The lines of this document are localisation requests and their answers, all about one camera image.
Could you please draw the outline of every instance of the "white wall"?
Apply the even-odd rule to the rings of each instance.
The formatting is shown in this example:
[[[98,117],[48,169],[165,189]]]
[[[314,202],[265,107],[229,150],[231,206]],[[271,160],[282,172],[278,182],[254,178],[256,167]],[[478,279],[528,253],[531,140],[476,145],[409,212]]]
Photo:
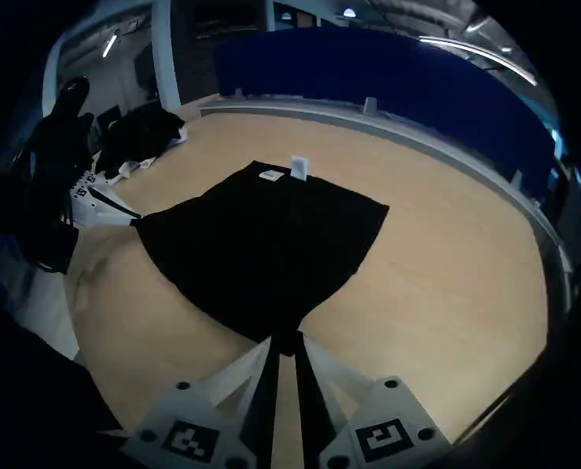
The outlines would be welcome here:
[[[274,16],[273,16],[273,0],[265,0],[267,13],[267,30],[274,30]],[[341,15],[343,10],[340,9],[339,3],[336,0],[279,0],[275,3],[283,3],[284,5],[292,6],[304,12],[311,13],[317,18],[317,24],[321,20],[327,20],[338,26],[348,26],[345,20],[339,20],[336,15]]]
[[[151,36],[153,65],[156,69],[160,101],[162,102],[163,108],[167,110],[176,109],[181,105],[178,83],[175,79],[173,46],[170,42],[170,0],[99,0],[95,11],[80,21],[75,27],[66,31],[53,45],[49,53],[42,88],[43,116],[51,113],[53,105],[56,102],[58,60],[62,45],[68,39],[87,30],[89,27],[101,23],[110,16],[143,5],[150,5],[152,7]]]
[[[97,51],[91,62],[60,71],[63,83],[80,75],[90,81],[90,93],[81,108],[82,114],[98,116],[119,106],[125,115],[146,102],[145,92],[136,81],[134,59],[150,42],[150,30],[140,30],[117,40],[105,59],[102,51]]]

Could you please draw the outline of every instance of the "small white tag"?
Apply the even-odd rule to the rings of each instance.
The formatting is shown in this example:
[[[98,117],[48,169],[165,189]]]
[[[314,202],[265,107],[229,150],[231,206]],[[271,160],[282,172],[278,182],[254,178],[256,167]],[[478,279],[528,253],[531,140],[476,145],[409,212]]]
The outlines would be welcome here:
[[[290,176],[296,177],[301,181],[307,180],[307,165],[309,163],[308,158],[303,158],[302,156],[292,156],[292,169],[290,170]]]
[[[276,181],[283,175],[284,175],[283,173],[273,170],[264,171],[263,173],[260,173],[260,177],[262,177],[263,179],[268,179],[269,181]]]

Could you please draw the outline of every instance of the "black cloth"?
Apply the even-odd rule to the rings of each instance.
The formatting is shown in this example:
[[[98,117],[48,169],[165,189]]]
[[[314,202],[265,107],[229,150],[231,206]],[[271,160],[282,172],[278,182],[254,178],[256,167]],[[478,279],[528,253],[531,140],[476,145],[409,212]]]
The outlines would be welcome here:
[[[259,177],[284,173],[277,181]],[[355,274],[388,213],[319,177],[252,162],[200,197],[135,226],[155,265],[222,324],[289,343],[301,320]]]
[[[162,155],[185,122],[155,103],[129,112],[106,132],[95,171],[108,179],[118,174],[126,161],[141,162]]]

